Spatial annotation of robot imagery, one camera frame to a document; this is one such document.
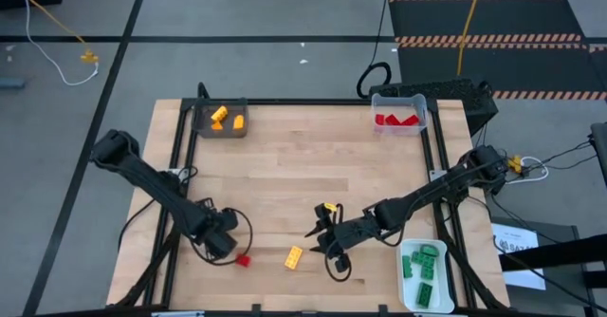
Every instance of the orange lego brick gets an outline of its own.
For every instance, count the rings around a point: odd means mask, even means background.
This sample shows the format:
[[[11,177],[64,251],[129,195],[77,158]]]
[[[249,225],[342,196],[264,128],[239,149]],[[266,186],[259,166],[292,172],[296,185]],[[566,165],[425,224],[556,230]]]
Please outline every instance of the orange lego brick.
[[[224,126],[221,125],[221,122],[216,121],[212,126],[211,126],[213,131],[221,131],[224,129]]]
[[[237,115],[234,118],[234,129],[239,130],[245,128],[245,117],[242,115]]]

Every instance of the white cable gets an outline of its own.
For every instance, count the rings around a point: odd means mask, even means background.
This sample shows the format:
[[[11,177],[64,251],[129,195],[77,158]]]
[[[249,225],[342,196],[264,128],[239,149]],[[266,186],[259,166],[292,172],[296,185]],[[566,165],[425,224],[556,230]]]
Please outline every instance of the white cable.
[[[45,51],[42,49],[42,47],[40,47],[40,45],[38,45],[36,42],[34,42],[31,39],[31,36],[29,35],[29,16],[30,16],[30,12],[29,12],[29,1],[26,0],[26,34],[28,35],[28,39],[29,41],[38,47],[38,49],[40,49],[40,52],[42,52],[43,55],[45,55],[46,59],[49,60],[53,65],[55,65],[55,67],[57,68],[57,71],[59,71],[59,75],[61,76],[61,79],[64,81],[64,84],[70,85],[70,86],[76,86],[76,85],[81,85],[81,84],[86,84],[89,80],[91,80],[92,78],[94,78],[95,76],[97,76],[97,74],[99,73],[99,63],[96,62],[95,63],[95,71],[93,71],[93,73],[86,78],[86,80],[82,80],[80,82],[76,82],[76,83],[69,83],[64,76],[64,73],[61,71],[61,68],[59,67],[59,65],[57,65],[57,63],[50,58],[50,56],[48,56]]]
[[[541,160],[535,158],[535,157],[531,157],[531,156],[525,156],[523,158],[521,158],[521,166],[524,166],[524,161],[526,159],[531,159],[536,161],[538,164],[540,164],[542,166],[542,173],[543,176],[541,177],[535,177],[535,178],[525,178],[525,179],[518,179],[518,180],[512,180],[510,182],[507,182],[506,184],[517,184],[517,183],[526,183],[526,182],[532,182],[532,181],[539,181],[539,180],[543,180],[548,178],[548,175],[550,175],[550,172],[548,171],[548,168],[542,163]]]

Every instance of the green lego brick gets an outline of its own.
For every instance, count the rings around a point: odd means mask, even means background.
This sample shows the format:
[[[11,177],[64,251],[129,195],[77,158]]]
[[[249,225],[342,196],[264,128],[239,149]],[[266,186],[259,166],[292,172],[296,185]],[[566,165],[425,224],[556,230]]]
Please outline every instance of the green lego brick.
[[[414,264],[422,265],[423,264],[422,255],[424,255],[424,254],[422,254],[420,252],[414,252],[411,255],[411,262],[413,262]]]
[[[414,276],[414,272],[411,270],[411,260],[408,255],[402,256],[402,274],[405,278]]]
[[[430,306],[430,297],[432,296],[432,285],[426,283],[419,284],[419,291],[417,292],[417,304],[423,308]]]
[[[428,256],[436,257],[438,256],[438,249],[433,245],[421,245],[421,249],[419,251],[422,254],[426,254]]]
[[[421,267],[421,278],[426,280],[434,279],[434,269],[425,266]]]
[[[428,256],[428,255],[425,255],[422,258],[421,266],[427,267],[427,268],[430,268],[430,269],[433,268],[434,267],[434,258],[431,257],[431,256]]]

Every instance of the floor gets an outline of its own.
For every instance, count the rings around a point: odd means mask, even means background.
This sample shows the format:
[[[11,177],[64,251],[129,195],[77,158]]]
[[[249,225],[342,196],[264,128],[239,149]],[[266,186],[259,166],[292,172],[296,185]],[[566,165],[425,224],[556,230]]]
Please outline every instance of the floor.
[[[570,1],[587,36],[607,37],[607,0]],[[114,84],[113,91],[99,131],[124,129],[143,141],[154,101],[194,96],[199,81],[214,97],[355,98],[356,81],[373,53],[372,43],[260,43],[253,38],[132,43],[125,49],[117,78],[108,78],[133,2],[64,0],[50,8],[82,35],[116,37],[108,39],[116,43],[92,45],[101,57],[100,74],[82,86],[63,85],[34,46],[0,45],[0,76],[28,81],[24,90],[0,92],[0,134],[9,136],[0,143],[2,315],[24,311],[107,84]],[[372,36],[377,33],[381,4],[381,0],[144,0],[133,36]],[[24,25],[22,9],[0,11],[0,36],[24,35]],[[38,10],[32,15],[31,30],[34,35],[65,35]],[[385,19],[382,34],[392,35],[390,19]],[[92,71],[79,62],[80,45],[42,45],[70,81]],[[381,43],[377,60],[397,67],[394,47]],[[370,77],[367,82],[379,81]],[[607,121],[605,102],[497,104],[500,113],[488,125],[487,143],[510,154],[551,156],[584,141],[592,122]],[[583,152],[569,155],[558,164],[571,164],[583,156]],[[39,313],[103,307],[131,193],[123,179],[94,167],[85,169]],[[508,186],[498,199],[525,219],[577,225],[581,236],[590,236],[604,233],[604,197],[598,165],[587,162],[569,171],[553,171],[542,182]],[[607,305],[604,292],[596,290],[596,296]],[[579,308],[512,300],[522,310],[582,314]]]

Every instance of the white tray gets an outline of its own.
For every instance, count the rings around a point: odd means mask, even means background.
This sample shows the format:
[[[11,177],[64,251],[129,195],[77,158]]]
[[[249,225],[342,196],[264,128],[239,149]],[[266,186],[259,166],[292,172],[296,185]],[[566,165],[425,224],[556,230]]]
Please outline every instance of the white tray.
[[[434,261],[434,278],[432,281],[421,278],[421,265],[411,263],[413,277],[405,279],[402,272],[402,256],[411,257],[413,252],[419,252],[421,245],[432,245],[438,249],[439,255]],[[447,255],[447,245],[440,240],[408,239],[400,243],[398,252],[396,252],[396,265],[398,269],[398,297],[400,302],[412,312],[436,312],[450,313],[455,308],[448,288],[447,267],[445,259]],[[432,296],[428,308],[420,307],[417,304],[417,292],[419,284],[424,282],[432,285]]]

